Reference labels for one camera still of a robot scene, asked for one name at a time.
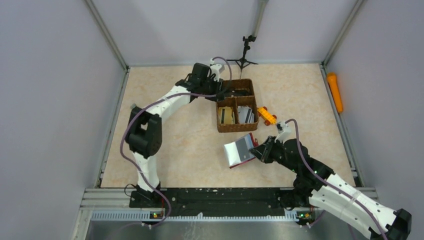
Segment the wicker basket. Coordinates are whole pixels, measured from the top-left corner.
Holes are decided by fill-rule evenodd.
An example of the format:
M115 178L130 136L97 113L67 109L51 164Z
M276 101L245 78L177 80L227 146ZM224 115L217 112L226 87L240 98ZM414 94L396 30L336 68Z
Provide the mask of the wicker basket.
M223 87L228 86L229 81L223 81ZM230 85L230 89L235 90L246 90L249 95L247 96L233 96L226 97L223 101L216 103L216 126L218 128L218 132L220 133L232 133L232 132L251 132L258 129L258 109L256 105L255 92L253 89L253 84L251 79L239 79L232 80ZM248 106L253 111L253 123L240 123L239 114L237 111L238 106ZM220 117L218 113L218 108L220 107L231 107L234 112L235 124L222 124L220 122Z

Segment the wooden table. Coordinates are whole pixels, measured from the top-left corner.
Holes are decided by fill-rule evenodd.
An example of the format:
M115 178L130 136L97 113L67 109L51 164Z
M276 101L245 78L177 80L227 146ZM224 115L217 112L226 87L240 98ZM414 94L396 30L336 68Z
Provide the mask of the wooden table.
M137 183L137 170L119 153L130 106L146 106L166 94L192 70L190 66L133 67L120 107L101 187L124 187ZM233 77L240 77L234 65ZM226 69L222 78L228 79ZM258 106L266 106L280 121L298 121L300 140L315 159L334 169L355 185L318 64L259 64L243 70L253 81ZM198 98L183 106L162 127L163 143L157 153L157 173L162 187L236 188L291 187L296 175L277 163L258 160L229 169L223 145L247 132L219 133L215 103ZM294 126L292 137L295 137ZM277 135L275 126L259 121L253 136L262 143ZM133 157L128 145L124 153Z

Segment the black tripod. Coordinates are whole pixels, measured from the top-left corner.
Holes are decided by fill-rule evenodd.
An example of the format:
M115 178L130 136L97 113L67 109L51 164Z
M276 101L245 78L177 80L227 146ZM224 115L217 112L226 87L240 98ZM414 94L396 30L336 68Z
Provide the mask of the black tripod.
M229 62L235 62L239 67L240 67L240 75L243 71L243 69L247 66L249 66L250 64L257 64L256 62L252 62L252 61L248 61L246 59L246 53L248 52L248 50L251 49L251 47L249 46L250 42L254 42L256 40L255 36L248 36L247 38L245 36L243 36L243 42L244 42L244 48L243 48L243 56L240 59L229 59Z

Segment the toy car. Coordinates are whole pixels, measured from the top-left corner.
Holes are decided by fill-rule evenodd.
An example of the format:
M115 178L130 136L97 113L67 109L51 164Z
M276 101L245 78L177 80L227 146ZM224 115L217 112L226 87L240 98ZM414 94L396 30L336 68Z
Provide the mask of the toy car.
M265 120L265 125L269 126L271 124L277 124L277 116L271 115L271 113L268 112L268 108L266 106L258 107L257 114L259 117L262 117Z

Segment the white wall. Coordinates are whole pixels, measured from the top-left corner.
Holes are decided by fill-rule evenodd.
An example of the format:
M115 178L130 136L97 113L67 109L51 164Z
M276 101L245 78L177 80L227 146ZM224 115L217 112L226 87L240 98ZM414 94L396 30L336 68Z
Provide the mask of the white wall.
M247 58L320 62L355 0L270 0ZM129 65L239 59L257 0L94 0Z
M122 79L82 0L0 2L0 239L70 238Z
M424 233L424 1L368 1L329 65L366 184Z

